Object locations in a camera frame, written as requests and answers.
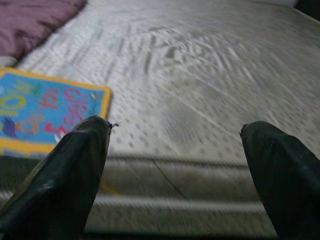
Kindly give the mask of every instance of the bed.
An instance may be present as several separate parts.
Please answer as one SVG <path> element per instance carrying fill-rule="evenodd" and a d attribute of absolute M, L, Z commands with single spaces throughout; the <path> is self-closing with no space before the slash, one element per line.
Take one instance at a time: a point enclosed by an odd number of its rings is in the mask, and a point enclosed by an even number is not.
<path fill-rule="evenodd" d="M 113 90 L 88 232 L 274 237 L 239 132 L 265 120 L 320 156 L 319 39 L 280 5 L 89 0 L 16 67 Z M 7 163 L 2 200 L 35 164 Z"/>

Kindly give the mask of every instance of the purple blanket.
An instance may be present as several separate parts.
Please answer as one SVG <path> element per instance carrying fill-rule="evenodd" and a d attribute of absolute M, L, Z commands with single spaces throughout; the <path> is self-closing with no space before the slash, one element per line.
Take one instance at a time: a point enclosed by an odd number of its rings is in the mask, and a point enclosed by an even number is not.
<path fill-rule="evenodd" d="M 86 0 L 0 0 L 0 67 L 9 66 L 75 16 Z"/>

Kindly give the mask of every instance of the mattress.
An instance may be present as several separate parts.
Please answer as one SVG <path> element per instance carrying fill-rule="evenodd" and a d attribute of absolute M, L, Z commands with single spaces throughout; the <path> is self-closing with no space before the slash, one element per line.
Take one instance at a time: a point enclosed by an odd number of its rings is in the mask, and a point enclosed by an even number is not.
<path fill-rule="evenodd" d="M 290 7 L 89 0 L 17 67 L 113 90 L 88 232 L 273 237 L 239 132 L 264 120 L 319 157 L 319 63 L 319 23 Z M 34 164 L 6 165 L 3 200 Z"/>

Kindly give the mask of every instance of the children's book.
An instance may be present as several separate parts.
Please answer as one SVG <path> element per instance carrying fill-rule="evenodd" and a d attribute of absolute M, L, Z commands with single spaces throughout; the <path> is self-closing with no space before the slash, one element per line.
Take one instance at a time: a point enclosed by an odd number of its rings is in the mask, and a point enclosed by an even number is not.
<path fill-rule="evenodd" d="M 12 68 L 0 68 L 0 154 L 35 157 L 91 115 L 107 117 L 112 91 Z"/>

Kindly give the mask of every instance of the purple fabric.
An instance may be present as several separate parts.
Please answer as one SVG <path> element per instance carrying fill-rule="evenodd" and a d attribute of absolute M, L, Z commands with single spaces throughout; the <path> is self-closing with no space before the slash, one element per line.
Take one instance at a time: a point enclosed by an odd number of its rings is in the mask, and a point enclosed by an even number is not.
<path fill-rule="evenodd" d="M 86 0 L 0 0 L 0 56 L 21 58 L 75 16 Z"/>

